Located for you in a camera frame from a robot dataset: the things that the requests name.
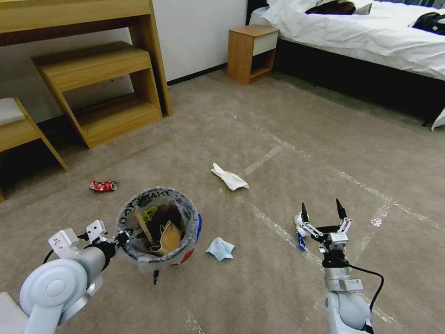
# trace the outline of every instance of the bed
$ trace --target bed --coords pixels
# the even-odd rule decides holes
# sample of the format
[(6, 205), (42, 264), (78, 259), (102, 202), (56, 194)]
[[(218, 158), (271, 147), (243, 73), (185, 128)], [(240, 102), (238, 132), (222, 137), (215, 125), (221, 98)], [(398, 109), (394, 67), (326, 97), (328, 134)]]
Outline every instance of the bed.
[(279, 71), (336, 89), (346, 84), (348, 93), (410, 109), (432, 129), (444, 124), (445, 36), (408, 25), (445, 9), (372, 3), (370, 15), (307, 15), (315, 0), (269, 0), (270, 7), (249, 0), (248, 20), (280, 29)]

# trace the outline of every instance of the nightstand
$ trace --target nightstand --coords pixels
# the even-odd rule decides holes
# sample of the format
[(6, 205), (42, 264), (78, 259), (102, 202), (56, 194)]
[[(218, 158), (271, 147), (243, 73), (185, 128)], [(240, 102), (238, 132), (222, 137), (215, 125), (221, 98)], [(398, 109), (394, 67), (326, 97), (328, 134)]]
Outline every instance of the nightstand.
[(229, 30), (228, 76), (242, 84), (272, 73), (279, 29), (251, 25)]

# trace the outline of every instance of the red can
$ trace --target red can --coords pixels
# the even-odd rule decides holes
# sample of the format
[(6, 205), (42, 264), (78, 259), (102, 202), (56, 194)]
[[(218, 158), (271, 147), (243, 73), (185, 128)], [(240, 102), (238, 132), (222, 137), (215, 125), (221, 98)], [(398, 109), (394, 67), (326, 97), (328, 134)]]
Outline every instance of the red can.
[(117, 183), (116, 181), (103, 181), (103, 182), (92, 181), (89, 184), (89, 188), (97, 192), (109, 193), (117, 189)]

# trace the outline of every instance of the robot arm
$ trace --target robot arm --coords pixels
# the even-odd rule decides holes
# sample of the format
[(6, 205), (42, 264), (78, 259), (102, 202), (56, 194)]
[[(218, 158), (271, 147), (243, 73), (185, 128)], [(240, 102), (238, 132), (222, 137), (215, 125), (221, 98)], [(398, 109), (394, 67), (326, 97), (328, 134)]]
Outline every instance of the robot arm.
[(352, 277), (344, 255), (352, 219), (347, 218), (346, 211), (338, 200), (337, 211), (340, 217), (337, 225), (315, 228), (309, 224), (303, 203), (302, 211), (296, 219), (298, 231), (304, 231), (320, 243), (319, 250), (324, 256), (324, 283), (329, 291), (326, 294), (325, 306), (331, 334), (373, 333), (371, 310), (357, 293), (364, 289), (363, 283), (360, 279)]
[(128, 232), (107, 239), (102, 221), (91, 223), (82, 235), (89, 245), (79, 249), (72, 229), (57, 232), (48, 242), (59, 259), (44, 263), (25, 280), (20, 305), (29, 315), (25, 334), (53, 334), (101, 288), (101, 276), (119, 247), (129, 242)]

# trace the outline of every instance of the white wall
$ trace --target white wall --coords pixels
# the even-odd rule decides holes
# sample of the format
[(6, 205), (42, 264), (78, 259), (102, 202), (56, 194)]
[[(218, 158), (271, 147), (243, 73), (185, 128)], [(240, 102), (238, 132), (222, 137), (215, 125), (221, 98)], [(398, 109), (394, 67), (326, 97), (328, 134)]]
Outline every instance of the white wall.
[[(153, 0), (167, 81), (227, 62), (228, 30), (245, 23), (247, 0)], [(128, 29), (0, 47), (0, 98), (18, 96), (35, 121), (61, 111), (31, 57), (124, 40)], [(73, 109), (132, 92), (128, 76), (70, 91)]]
[(229, 29), (247, 0), (153, 0), (167, 81), (227, 62)]

